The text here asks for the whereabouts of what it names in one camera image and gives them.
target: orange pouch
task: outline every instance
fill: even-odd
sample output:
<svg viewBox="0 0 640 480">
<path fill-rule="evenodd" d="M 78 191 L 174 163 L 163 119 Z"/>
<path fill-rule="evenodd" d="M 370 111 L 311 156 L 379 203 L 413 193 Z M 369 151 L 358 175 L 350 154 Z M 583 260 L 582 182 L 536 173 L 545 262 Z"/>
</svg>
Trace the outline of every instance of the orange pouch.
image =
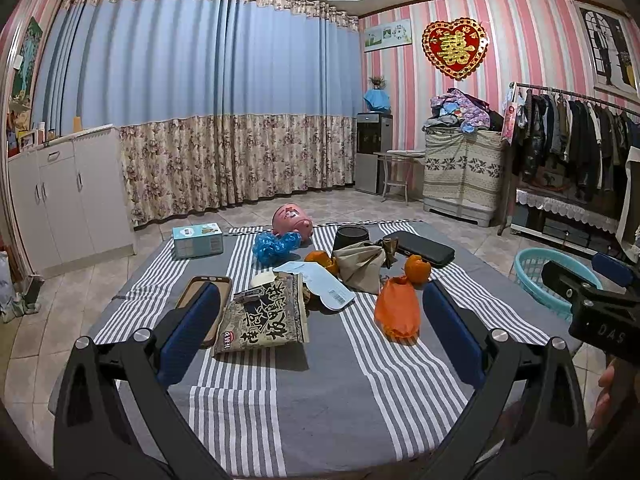
<svg viewBox="0 0 640 480">
<path fill-rule="evenodd" d="M 406 276 L 387 280 L 378 295 L 373 316 L 388 336 L 418 335 L 420 306 L 415 289 Z"/>
</svg>

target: pink piggy bank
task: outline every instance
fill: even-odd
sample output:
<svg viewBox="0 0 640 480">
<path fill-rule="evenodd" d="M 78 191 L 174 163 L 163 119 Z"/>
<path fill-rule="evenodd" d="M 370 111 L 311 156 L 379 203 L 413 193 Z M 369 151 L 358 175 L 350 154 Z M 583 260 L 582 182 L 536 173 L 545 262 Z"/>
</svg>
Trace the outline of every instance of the pink piggy bank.
<svg viewBox="0 0 640 480">
<path fill-rule="evenodd" d="M 311 218 L 302 211 L 300 206 L 285 204 L 280 206 L 273 215 L 271 221 L 273 234 L 282 236 L 284 233 L 300 233 L 302 241 L 306 242 L 314 233 L 314 225 Z"/>
</svg>

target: tissue box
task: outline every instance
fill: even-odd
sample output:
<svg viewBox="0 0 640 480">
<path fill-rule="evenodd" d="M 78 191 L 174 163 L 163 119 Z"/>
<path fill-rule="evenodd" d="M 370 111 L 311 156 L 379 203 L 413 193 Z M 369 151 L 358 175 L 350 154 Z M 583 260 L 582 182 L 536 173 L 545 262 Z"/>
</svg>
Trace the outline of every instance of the tissue box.
<svg viewBox="0 0 640 480">
<path fill-rule="evenodd" d="M 179 260 L 221 254 L 222 231 L 218 224 L 174 227 L 174 251 L 175 257 Z"/>
</svg>

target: black case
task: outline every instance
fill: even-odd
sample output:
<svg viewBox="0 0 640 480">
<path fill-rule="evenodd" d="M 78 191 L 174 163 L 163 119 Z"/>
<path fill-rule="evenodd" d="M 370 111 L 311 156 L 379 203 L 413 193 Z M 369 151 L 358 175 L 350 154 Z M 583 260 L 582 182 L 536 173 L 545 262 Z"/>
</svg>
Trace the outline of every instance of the black case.
<svg viewBox="0 0 640 480">
<path fill-rule="evenodd" d="M 385 236 L 385 238 L 397 238 L 399 253 L 405 256 L 418 254 L 437 269 L 451 263 L 456 256 L 456 251 L 451 247 L 408 231 L 396 231 Z"/>
</svg>

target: metal screw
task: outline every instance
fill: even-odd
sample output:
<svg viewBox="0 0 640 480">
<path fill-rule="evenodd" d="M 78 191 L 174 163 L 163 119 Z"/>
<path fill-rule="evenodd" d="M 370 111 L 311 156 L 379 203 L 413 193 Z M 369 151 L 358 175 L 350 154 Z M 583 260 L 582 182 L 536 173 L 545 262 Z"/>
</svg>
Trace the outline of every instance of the metal screw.
<svg viewBox="0 0 640 480">
<path fill-rule="evenodd" d="M 554 346 L 556 350 L 564 350 L 566 348 L 566 343 L 564 339 L 560 337 L 555 337 L 551 340 L 551 344 Z"/>
<path fill-rule="evenodd" d="M 133 333 L 133 339 L 142 343 L 151 337 L 151 330 L 148 328 L 139 328 Z"/>
<path fill-rule="evenodd" d="M 89 346 L 89 338 L 87 336 L 82 336 L 76 339 L 76 348 L 78 350 L 82 350 L 83 348 L 87 348 Z"/>
<path fill-rule="evenodd" d="M 491 337 L 493 337 L 494 340 L 500 343 L 504 343 L 509 338 L 509 334 L 507 334 L 506 330 L 503 330 L 501 328 L 496 328 L 491 331 Z"/>
</svg>

